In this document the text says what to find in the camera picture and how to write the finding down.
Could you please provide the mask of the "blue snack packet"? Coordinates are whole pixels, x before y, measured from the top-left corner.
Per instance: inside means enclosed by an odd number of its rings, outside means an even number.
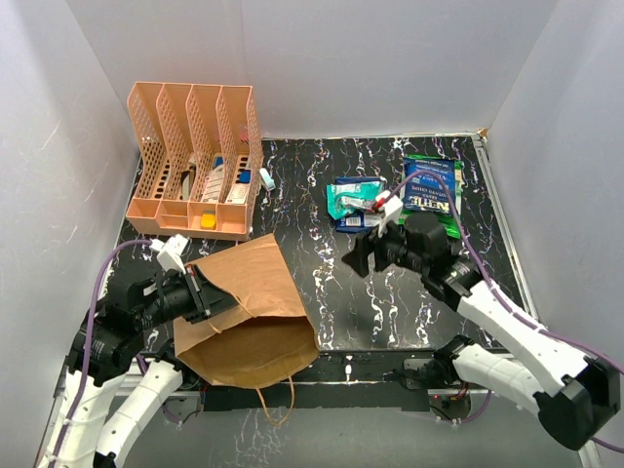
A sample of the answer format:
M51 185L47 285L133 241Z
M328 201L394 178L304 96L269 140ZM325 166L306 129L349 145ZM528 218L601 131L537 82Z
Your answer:
M383 180L380 177L351 177L344 176L338 177L334 184L346 184L355 181L370 181L370 180ZM368 231L374 228L379 223L379 216L374 211L356 211L347 217L340 220L334 220L335 229L337 232L342 233L358 233L362 231Z

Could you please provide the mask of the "small candy bar packet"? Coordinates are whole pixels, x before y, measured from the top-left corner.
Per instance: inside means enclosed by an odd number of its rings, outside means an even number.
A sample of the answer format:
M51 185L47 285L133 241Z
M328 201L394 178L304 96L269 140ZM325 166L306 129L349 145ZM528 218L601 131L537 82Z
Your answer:
M344 196L338 199L340 207L344 210L355 211L374 211L376 202L374 200L367 200L356 198L352 196Z

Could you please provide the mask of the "teal snack packet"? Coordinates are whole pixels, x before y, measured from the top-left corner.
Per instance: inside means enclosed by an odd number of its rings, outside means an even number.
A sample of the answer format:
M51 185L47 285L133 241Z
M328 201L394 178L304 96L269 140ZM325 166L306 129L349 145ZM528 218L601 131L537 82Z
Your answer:
M328 213L332 219L340 220L356 211L369 211L382 190L381 180L328 185Z

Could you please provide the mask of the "brown paper bag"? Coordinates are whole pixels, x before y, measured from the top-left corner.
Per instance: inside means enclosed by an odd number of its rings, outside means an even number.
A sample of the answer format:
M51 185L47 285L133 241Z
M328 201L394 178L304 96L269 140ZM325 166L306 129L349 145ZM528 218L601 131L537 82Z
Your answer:
M317 335L272 234L193 261L233 308L191 325L174 322L175 355L212 386L256 393L308 368Z

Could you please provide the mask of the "blue Kettle chips bag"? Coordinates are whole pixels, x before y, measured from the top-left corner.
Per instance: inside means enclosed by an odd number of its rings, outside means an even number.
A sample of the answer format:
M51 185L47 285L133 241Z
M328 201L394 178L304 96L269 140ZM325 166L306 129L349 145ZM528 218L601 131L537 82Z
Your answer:
M404 177L419 171L436 174L454 197L457 213L461 210L462 169L460 161L411 155L403 161ZM417 175L402 188L404 207L413 212L432 212L451 216L449 199L443 186L430 175Z

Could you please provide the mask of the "green Chuba chips bag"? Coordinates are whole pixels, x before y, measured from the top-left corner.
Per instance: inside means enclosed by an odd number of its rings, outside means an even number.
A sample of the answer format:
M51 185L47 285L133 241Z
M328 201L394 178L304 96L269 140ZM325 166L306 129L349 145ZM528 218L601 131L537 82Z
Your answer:
M415 176L421 175L430 175L434 177L444 188L446 196L448 197L449 207L451 211L451 216L446 216L442 214L436 214L432 212L422 211L422 212L413 212L409 211L404 207L403 197L402 197L402 188ZM434 173L430 173L427 171L419 171L414 174L411 174L407 177L403 176L403 180L406 181L405 185L399 191L399 198L403 202L403 210L399 217L399 224L403 225L408 230L414 230L416 227L423 229L425 232L429 231L434 235L446 235L447 237L451 237L454 239L459 239L461 237L460 230L458 227L458 223L456 219L453 217L451 207L454 207L454 210L457 216L461 215L457 213L454 205L454 197L449 194L449 190L445 183Z

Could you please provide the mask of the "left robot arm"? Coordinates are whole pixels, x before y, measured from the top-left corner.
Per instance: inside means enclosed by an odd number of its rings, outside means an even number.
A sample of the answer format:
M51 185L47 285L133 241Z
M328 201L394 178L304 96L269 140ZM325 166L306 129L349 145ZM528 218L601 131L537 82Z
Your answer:
M178 389L195 386L201 365L175 355L166 341L141 363L140 382L115 412L110 406L134 361L144 335L182 319L204 324L238 305L230 292L211 282L195 265L125 286L108 284L88 311L65 360L64 388L42 467L120 467L152 417Z

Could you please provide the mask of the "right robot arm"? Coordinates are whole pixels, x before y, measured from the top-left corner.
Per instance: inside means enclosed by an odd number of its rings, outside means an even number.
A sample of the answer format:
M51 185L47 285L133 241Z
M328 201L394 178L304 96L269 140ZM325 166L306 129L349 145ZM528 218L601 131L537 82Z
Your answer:
M438 379L448 387L474 383L528 410L561 446L579 450L620 410L620 373L594 352L554 337L511 302L460 252L434 214L412 214L359 234L342 258L360 277L391 265L419 275L425 290L494 337L499 357L458 335L434 352L411 379Z

